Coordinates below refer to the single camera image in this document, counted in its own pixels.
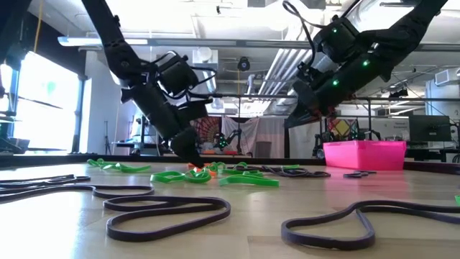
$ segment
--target ceiling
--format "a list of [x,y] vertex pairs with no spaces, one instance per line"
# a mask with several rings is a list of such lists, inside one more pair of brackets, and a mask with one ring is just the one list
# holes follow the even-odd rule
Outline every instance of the ceiling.
[[[106,0],[114,14],[119,15],[121,29],[130,37],[178,37],[246,40],[286,40],[291,27],[300,29],[298,19],[282,9],[280,1],[264,8],[248,8],[255,0]],[[404,8],[380,7],[383,0],[363,0],[351,13],[350,20],[358,29],[389,27],[408,12]],[[330,6],[324,12],[308,10],[300,0],[292,0],[304,17],[321,22],[345,9],[353,0],[334,0],[342,7]],[[33,0],[29,11],[38,16],[40,0]],[[450,0],[445,11],[436,17],[424,42],[460,44],[460,1]],[[81,0],[44,0],[43,20],[70,37],[94,35],[94,27]],[[168,50],[181,55],[192,55],[193,47],[135,47],[145,60],[152,60]],[[218,48],[217,89],[222,92],[245,91],[248,76],[252,73],[266,75],[277,55],[277,49]],[[237,72],[240,57],[248,57],[251,69]],[[424,94],[424,81],[446,66],[460,66],[460,53],[413,53],[395,69],[388,83],[377,78],[357,92],[358,96],[375,96],[391,90],[399,80],[413,78],[410,87]],[[279,94],[286,94],[287,83]]]

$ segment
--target pink bin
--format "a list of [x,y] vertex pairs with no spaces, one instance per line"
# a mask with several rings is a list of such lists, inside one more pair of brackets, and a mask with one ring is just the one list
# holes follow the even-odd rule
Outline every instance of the pink bin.
[[405,141],[344,141],[324,143],[327,166],[357,170],[403,169]]

